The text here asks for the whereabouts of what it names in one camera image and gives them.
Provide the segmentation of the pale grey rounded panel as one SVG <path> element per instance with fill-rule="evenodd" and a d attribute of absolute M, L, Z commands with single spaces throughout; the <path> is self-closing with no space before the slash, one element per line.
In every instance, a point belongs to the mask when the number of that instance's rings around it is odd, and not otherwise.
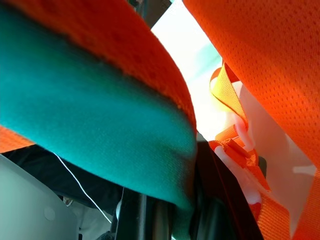
<path fill-rule="evenodd" d="M 78 240 L 75 214 L 46 185 L 0 154 L 0 240 Z"/>

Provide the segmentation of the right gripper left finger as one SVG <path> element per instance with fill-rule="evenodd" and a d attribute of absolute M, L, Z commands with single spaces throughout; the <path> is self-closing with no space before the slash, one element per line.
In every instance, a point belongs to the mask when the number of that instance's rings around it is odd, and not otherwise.
<path fill-rule="evenodd" d="M 172 240 L 174 212 L 167 201 L 124 188 L 113 240 Z"/>

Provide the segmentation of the teal and orange backpack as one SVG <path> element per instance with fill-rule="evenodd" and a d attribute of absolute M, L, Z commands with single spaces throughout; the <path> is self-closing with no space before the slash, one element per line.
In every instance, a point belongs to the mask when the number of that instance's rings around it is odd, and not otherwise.
<path fill-rule="evenodd" d="M 209 142 L 264 240 L 320 240 L 320 0 L 184 0 L 221 55 L 213 97 L 237 124 Z M 316 167 L 294 234 L 246 135 L 240 81 Z M 186 82 L 126 0 L 0 0 L 0 153 L 38 144 L 177 207 L 191 240 L 196 117 Z"/>

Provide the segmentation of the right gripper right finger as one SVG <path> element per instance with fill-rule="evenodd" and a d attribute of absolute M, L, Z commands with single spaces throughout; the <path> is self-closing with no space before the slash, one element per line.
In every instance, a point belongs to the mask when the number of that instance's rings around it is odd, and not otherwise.
<path fill-rule="evenodd" d="M 197 144 L 191 240 L 264 240 L 241 187 L 209 143 Z"/>

